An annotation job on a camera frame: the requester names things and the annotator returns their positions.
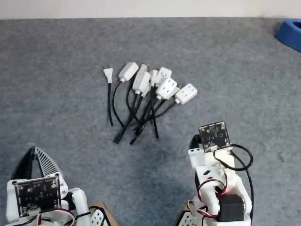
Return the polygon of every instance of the blue container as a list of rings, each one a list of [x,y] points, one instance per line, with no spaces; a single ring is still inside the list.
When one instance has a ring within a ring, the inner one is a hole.
[[[301,19],[285,20],[275,37],[283,44],[301,52]]]

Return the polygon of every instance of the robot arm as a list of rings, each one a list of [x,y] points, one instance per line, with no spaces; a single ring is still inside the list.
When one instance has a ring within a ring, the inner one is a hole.
[[[225,122],[199,130],[200,135],[193,137],[188,150],[197,195],[187,203],[190,212],[186,213],[186,219],[191,218],[196,226],[250,226],[252,201],[236,174]]]
[[[41,177],[32,179],[34,160]],[[37,147],[32,147],[19,162],[7,192],[7,226],[110,225],[102,208],[95,207],[97,210],[90,215],[84,191],[68,189],[55,161]]]

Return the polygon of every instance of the black power cord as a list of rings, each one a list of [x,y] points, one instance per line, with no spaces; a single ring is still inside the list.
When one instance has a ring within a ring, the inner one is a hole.
[[[28,221],[26,221],[26,222],[24,222],[24,223],[22,223],[22,224],[18,224],[18,225],[14,225],[14,226],[24,226],[24,225],[27,225],[27,224],[33,222],[33,220],[34,220],[35,218],[37,218],[37,216],[34,216],[33,218],[29,219]]]
[[[248,153],[248,155],[250,156],[250,162],[246,165],[246,166],[243,166],[241,168],[236,168],[236,167],[232,167],[232,166],[229,166],[227,163],[225,163],[224,161],[218,159],[216,156],[215,156],[215,152],[216,150],[213,151],[213,157],[219,161],[221,163],[221,165],[223,165],[224,167],[230,169],[230,170],[234,170],[234,171],[245,171],[247,170],[248,168],[250,168],[253,164],[253,155],[252,153],[250,152],[249,149],[247,149],[246,147],[242,146],[242,145],[236,145],[236,144],[231,144],[232,147],[238,147],[244,151],[246,151]]]
[[[131,90],[132,90],[132,86],[133,86],[135,77],[136,77],[136,75],[134,75],[134,76],[131,78],[130,83],[129,83],[128,88],[127,88],[127,94],[126,94],[126,104],[127,104],[127,108],[128,108],[128,110],[129,110],[131,113],[133,112],[133,110],[132,110],[132,108],[130,107],[130,103],[129,103],[129,95],[130,95],[130,92],[131,92]]]
[[[156,134],[156,138],[158,139],[159,138],[159,132],[158,132],[158,127],[157,127],[156,115],[155,115],[156,112],[155,112],[155,109],[154,109],[153,93],[154,93],[154,87],[152,86],[151,89],[150,89],[150,104],[151,104],[152,120],[154,122],[155,134]]]
[[[137,106],[134,108],[133,112],[130,114],[128,120],[127,120],[127,123],[126,125],[124,125],[123,129],[121,130],[121,132],[119,132],[119,134],[114,138],[114,142],[116,144],[118,144],[120,142],[120,140],[122,139],[127,127],[129,126],[129,124],[131,123],[131,121],[133,120],[134,116],[137,114],[137,111],[140,107],[140,104],[143,100],[143,97],[139,97],[139,100],[138,100],[138,103],[137,103]]]
[[[111,89],[112,89],[112,83],[108,83],[108,115],[110,119],[111,126],[114,126],[113,119],[112,119],[112,112],[111,112]]]
[[[86,213],[82,213],[82,214],[79,214],[75,217],[75,220],[77,220],[78,218],[81,218],[81,217],[84,217],[86,215],[90,215],[91,212],[86,212]],[[64,224],[64,226],[69,226],[70,224],[72,223],[72,220],[68,221],[67,223]]]
[[[166,100],[161,100],[161,102],[158,104],[158,106],[155,108],[155,113],[160,109],[160,107],[162,107],[162,105],[166,102]],[[140,123],[139,125],[137,125],[134,130],[136,131],[135,134],[139,134],[141,129],[144,129],[145,127],[145,117],[148,118],[149,117],[149,113],[150,113],[150,109],[149,109],[149,105],[147,106],[147,109],[145,109],[143,116],[141,117]]]
[[[156,107],[155,112],[157,112],[157,110],[159,110],[159,108],[164,104],[163,101],[160,103],[161,105],[159,104],[159,105]],[[166,112],[168,112],[170,109],[172,109],[176,104],[177,104],[177,102],[174,101],[174,102],[173,102],[170,106],[168,106],[168,108],[165,109],[162,113],[156,115],[155,118],[161,117],[162,115],[166,114]],[[150,117],[148,117],[146,120],[143,121],[143,125],[140,127],[140,130],[139,130],[138,134],[134,137],[134,139],[131,140],[130,145],[134,144],[135,141],[139,138],[139,136],[140,136],[140,135],[142,134],[142,132],[143,132],[143,129],[144,129],[144,127],[145,127],[145,124],[146,124],[149,120],[152,120],[152,117],[153,117],[153,116],[150,116]]]
[[[234,158],[236,158],[240,164],[246,168],[245,163],[231,150],[230,153],[233,155]],[[248,180],[249,180],[249,184],[250,184],[250,191],[251,191],[251,202],[252,202],[252,209],[250,212],[250,219],[251,219],[251,224],[253,222],[253,212],[254,212],[254,188],[253,188],[253,182],[252,182],[252,178],[249,172],[249,169],[246,169],[246,174],[248,176]]]
[[[116,112],[116,109],[115,109],[115,95],[116,95],[116,91],[117,91],[118,87],[121,85],[121,83],[122,83],[122,81],[119,81],[118,84],[117,84],[117,86],[116,86],[115,89],[114,89],[114,92],[113,92],[113,98],[112,98],[112,108],[113,108],[114,115],[115,115],[115,117],[117,118],[117,120],[119,121],[120,125],[121,125],[122,127],[124,127],[124,124],[123,124],[123,122],[121,121],[121,119],[119,118],[119,116],[118,116],[118,114],[117,114],[117,112]]]

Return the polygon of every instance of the white plug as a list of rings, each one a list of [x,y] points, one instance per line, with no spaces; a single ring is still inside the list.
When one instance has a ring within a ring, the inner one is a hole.
[[[157,75],[158,75],[158,71],[157,70],[151,70],[150,71],[150,85],[152,87],[155,86]]]
[[[169,78],[171,76],[171,73],[171,70],[161,67],[155,80],[157,87],[163,82],[164,79]]]
[[[189,83],[175,94],[175,101],[184,105],[185,103],[190,101],[197,93],[197,89]]]
[[[129,62],[127,65],[121,70],[118,77],[120,81],[125,82],[129,81],[133,75],[138,71],[139,66],[135,62]]]
[[[151,84],[149,83],[149,84],[146,86],[145,90],[141,93],[141,96],[142,96],[142,97],[145,97],[145,96],[147,95],[147,93],[150,91],[150,88],[151,88]]]
[[[113,68],[105,68],[103,73],[107,77],[108,83],[112,83]]]
[[[158,87],[156,94],[159,100],[167,99],[173,90],[177,87],[177,82],[172,78],[165,79]]]
[[[140,94],[147,89],[149,86],[149,81],[151,78],[151,74],[148,72],[144,72],[143,74],[138,74],[133,83],[133,90],[135,90],[136,94]]]
[[[173,89],[173,91],[170,92],[170,94],[167,97],[167,100],[169,100],[171,97],[173,97],[177,92],[179,92],[180,88],[179,87],[175,87]]]

